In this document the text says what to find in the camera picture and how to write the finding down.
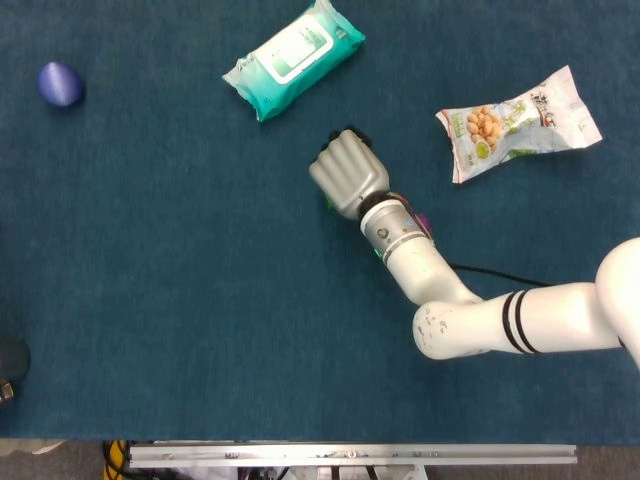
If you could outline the teal wet wipes pack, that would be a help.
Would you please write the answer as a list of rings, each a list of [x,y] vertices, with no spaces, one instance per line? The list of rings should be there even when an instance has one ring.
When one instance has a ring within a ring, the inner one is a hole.
[[[355,54],[365,39],[330,0],[314,0],[289,25],[238,59],[222,79],[264,122]]]

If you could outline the purple egg-shaped ball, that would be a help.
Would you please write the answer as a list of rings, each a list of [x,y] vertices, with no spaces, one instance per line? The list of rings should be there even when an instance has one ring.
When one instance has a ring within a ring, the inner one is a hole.
[[[84,84],[71,67],[59,62],[49,62],[37,76],[37,90],[50,105],[69,107],[82,99]]]

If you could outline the aluminium profile rail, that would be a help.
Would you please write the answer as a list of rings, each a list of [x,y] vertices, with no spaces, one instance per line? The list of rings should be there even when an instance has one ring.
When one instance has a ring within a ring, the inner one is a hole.
[[[389,465],[556,465],[577,462],[574,445],[159,442],[129,450],[133,468]]]

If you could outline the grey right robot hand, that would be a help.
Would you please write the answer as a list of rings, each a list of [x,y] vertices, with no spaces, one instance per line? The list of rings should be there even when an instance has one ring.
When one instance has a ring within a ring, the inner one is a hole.
[[[333,132],[309,166],[309,173],[343,217],[357,220],[363,202],[376,192],[390,190],[389,174],[357,128]]]

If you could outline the teal table cloth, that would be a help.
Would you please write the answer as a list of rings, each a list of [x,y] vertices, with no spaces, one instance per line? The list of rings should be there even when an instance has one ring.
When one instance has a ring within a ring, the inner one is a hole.
[[[0,436],[640,444],[625,351],[424,357],[308,172],[352,125],[478,295],[592,280],[640,235],[640,0],[331,0],[365,42],[259,122],[222,76],[312,1],[0,0],[0,332],[31,351]],[[564,66],[602,140],[453,183],[436,114]]]

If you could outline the white peanut snack bag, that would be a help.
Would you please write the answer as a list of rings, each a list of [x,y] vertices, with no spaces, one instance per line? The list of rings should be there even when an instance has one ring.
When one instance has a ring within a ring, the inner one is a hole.
[[[585,149],[602,140],[569,66],[513,99],[442,109],[436,118],[451,140],[455,184],[517,157]]]

